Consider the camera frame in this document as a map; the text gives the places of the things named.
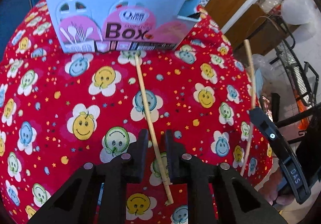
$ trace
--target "metal screw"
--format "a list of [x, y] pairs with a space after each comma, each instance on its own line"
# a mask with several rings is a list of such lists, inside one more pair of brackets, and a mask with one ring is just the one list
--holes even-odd
[[189, 153], [184, 153], [182, 155], [182, 159], [184, 160], [190, 160], [192, 158], [192, 155], [190, 155]]
[[122, 158], [123, 160], [129, 160], [129, 159], [131, 158], [131, 155], [130, 155], [129, 153], [123, 153], [123, 154], [121, 155], [121, 158]]
[[94, 165], [93, 165], [91, 162], [86, 162], [83, 167], [84, 167], [86, 170], [90, 170], [90, 169], [93, 168], [93, 166], [94, 166]]
[[228, 170], [230, 168], [229, 164], [226, 162], [223, 162], [220, 164], [221, 169]]

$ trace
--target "red tablecloth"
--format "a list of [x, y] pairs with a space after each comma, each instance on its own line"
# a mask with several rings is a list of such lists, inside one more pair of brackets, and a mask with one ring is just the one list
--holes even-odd
[[[172, 129], [187, 152], [240, 171], [250, 83], [228, 39], [205, 10], [199, 11], [202, 21], [176, 51], [139, 53], [151, 117], [158, 140]], [[148, 128], [134, 54], [64, 54], [44, 0], [10, 39], [0, 85], [1, 196], [18, 224], [84, 163], [109, 162]], [[165, 206], [154, 159], [149, 148], [143, 182], [128, 188], [127, 223], [187, 223], [187, 187], [172, 185], [174, 204]], [[271, 148], [255, 129], [244, 176], [255, 185], [271, 165]]]

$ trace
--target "human hand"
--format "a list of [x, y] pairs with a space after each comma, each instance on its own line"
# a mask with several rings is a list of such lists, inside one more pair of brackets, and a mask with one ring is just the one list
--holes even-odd
[[281, 183], [283, 178], [281, 169], [278, 168], [276, 172], [270, 175], [270, 179], [264, 183], [263, 187], [259, 189], [259, 193], [267, 200], [269, 204], [273, 204], [276, 200], [277, 204], [286, 206], [294, 201], [294, 195], [282, 195], [278, 196], [277, 187]]

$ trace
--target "bamboo skewer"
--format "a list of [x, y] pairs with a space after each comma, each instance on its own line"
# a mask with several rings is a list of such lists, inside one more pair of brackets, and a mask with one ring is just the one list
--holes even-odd
[[[253, 64], [253, 58], [252, 58], [252, 51], [251, 51], [251, 46], [250, 42], [248, 39], [244, 40], [244, 46], [246, 50], [246, 55], [248, 57], [248, 64], [250, 67], [250, 78], [252, 81], [252, 89], [251, 89], [251, 109], [255, 108], [255, 103], [256, 103], [256, 85], [255, 85], [255, 75], [254, 75], [254, 64]], [[253, 135], [253, 123], [250, 123], [250, 131], [249, 131], [249, 137], [248, 137], [248, 143], [246, 145], [246, 151], [245, 151], [245, 156], [244, 156], [244, 163], [242, 166], [241, 170], [241, 176], [244, 175], [245, 167], [248, 162], [248, 156], [250, 154], [250, 148], [251, 148], [251, 142], [252, 142], [252, 135]]]
[[166, 177], [166, 173], [165, 173], [165, 168], [162, 162], [162, 157], [161, 157], [161, 153], [159, 152], [159, 148], [158, 148], [158, 143], [157, 143], [157, 139], [156, 139], [156, 134], [155, 134], [155, 130], [154, 130], [154, 126], [153, 123], [151, 121], [150, 118], [150, 111], [149, 111], [149, 106], [148, 106], [148, 101], [147, 101], [147, 96], [146, 96], [146, 89], [145, 89], [145, 85], [144, 85], [144, 80], [142, 77], [142, 70], [139, 64], [139, 59], [138, 56], [135, 55], [135, 63], [136, 63], [136, 70], [137, 70], [137, 75], [138, 75], [138, 81], [139, 81], [139, 86], [142, 92], [142, 101], [144, 104], [144, 110], [145, 110], [145, 115], [146, 115], [146, 120], [147, 120], [147, 124], [148, 124], [148, 128], [149, 128], [149, 132], [150, 132], [150, 137], [151, 137], [151, 142], [153, 143], [153, 147], [154, 147], [154, 151], [155, 151], [155, 155], [156, 155], [156, 161], [157, 161], [157, 165], [160, 171], [160, 175], [162, 177], [162, 181], [164, 184], [164, 188], [166, 191], [166, 195], [168, 198], [168, 201], [166, 204], [173, 204], [173, 197], [172, 197], [172, 193], [171, 193], [171, 189], [169, 187], [169, 181], [167, 180]]

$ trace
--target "cutlery holder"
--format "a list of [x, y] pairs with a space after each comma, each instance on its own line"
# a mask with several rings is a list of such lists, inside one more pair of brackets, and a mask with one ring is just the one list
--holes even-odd
[[201, 0], [46, 0], [65, 53], [173, 49]]

